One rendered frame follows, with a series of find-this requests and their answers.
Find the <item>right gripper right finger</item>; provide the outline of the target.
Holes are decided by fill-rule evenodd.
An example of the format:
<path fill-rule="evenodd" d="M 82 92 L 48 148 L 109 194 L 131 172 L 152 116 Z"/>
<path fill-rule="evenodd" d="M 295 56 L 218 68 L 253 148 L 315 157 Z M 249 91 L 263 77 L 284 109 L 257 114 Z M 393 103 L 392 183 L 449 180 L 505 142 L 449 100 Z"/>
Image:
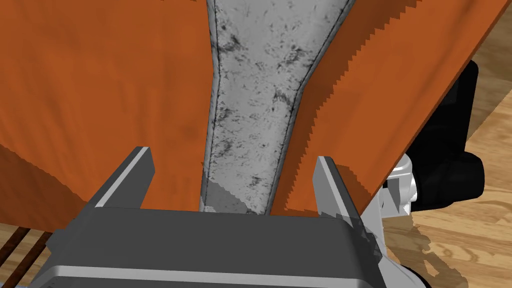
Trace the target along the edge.
<path fill-rule="evenodd" d="M 341 174 L 331 157 L 319 156 L 312 177 L 316 206 L 320 215 L 359 219 L 360 214 L 350 197 Z"/>

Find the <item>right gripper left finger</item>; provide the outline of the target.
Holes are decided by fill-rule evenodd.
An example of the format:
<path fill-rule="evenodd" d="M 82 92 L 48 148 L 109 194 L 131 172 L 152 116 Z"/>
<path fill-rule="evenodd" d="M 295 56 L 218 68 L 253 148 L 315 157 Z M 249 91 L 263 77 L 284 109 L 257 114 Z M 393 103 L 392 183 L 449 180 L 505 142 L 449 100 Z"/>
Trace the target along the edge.
<path fill-rule="evenodd" d="M 107 185 L 95 207 L 141 207 L 155 174 L 155 166 L 148 146 L 137 146 L 133 151 L 134 156 L 127 158 L 127 164 L 122 165 L 120 174 Z"/>

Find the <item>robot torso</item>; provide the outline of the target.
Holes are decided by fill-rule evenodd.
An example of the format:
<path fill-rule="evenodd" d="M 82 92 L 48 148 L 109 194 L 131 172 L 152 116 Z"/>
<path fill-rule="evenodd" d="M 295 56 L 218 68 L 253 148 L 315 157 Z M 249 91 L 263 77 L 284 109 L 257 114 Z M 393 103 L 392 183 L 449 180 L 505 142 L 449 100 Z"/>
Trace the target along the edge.
<path fill-rule="evenodd" d="M 383 219 L 443 209 L 483 194 L 483 162 L 466 151 L 478 74 L 470 60 L 362 215 L 382 253 L 379 268 L 386 288 L 469 288 L 467 279 L 445 264 L 427 280 L 390 259 Z"/>

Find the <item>grey speckled metal utensil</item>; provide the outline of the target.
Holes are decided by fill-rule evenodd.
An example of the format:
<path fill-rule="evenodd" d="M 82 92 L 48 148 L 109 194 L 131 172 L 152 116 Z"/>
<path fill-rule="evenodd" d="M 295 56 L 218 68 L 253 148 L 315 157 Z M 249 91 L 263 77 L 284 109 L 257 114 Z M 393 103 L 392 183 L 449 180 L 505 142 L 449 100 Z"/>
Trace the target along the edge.
<path fill-rule="evenodd" d="M 202 212 L 269 214 L 304 88 L 355 0 L 206 0 Z"/>

